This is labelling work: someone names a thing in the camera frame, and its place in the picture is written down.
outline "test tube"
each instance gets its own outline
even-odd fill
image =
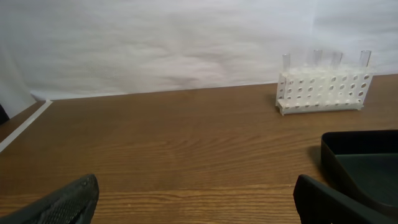
[[[340,66],[342,57],[343,57],[343,53],[334,52],[333,55],[331,56],[331,64],[330,64],[330,66],[333,69],[337,69]]]
[[[290,69],[290,54],[282,55],[283,71],[287,72]]]
[[[366,68],[369,63],[369,59],[371,57],[371,51],[370,50],[363,50],[361,51],[361,56],[359,58],[359,66]]]
[[[315,67],[319,66],[322,60],[322,50],[314,50],[313,51],[313,65]]]

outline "wood grain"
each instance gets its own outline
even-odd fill
[[[325,181],[320,136],[397,129],[397,86],[376,77],[362,111],[287,116],[275,84],[55,101],[0,154],[0,215],[94,173],[93,223],[300,223],[297,176]]]

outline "black tray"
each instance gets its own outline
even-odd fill
[[[398,130],[325,133],[321,159],[340,191],[398,219]]]

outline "brown table surface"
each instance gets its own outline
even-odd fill
[[[397,129],[397,89],[376,77],[362,111],[287,116],[275,84],[55,101],[0,153],[0,215],[94,173],[93,223],[300,223],[321,135]]]

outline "white test tube rack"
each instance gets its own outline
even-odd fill
[[[313,66],[290,69],[290,55],[283,55],[276,106],[282,115],[333,110],[360,110],[373,75],[363,50],[359,65],[340,66],[342,53],[334,53],[330,66],[321,66],[322,50],[314,50]]]

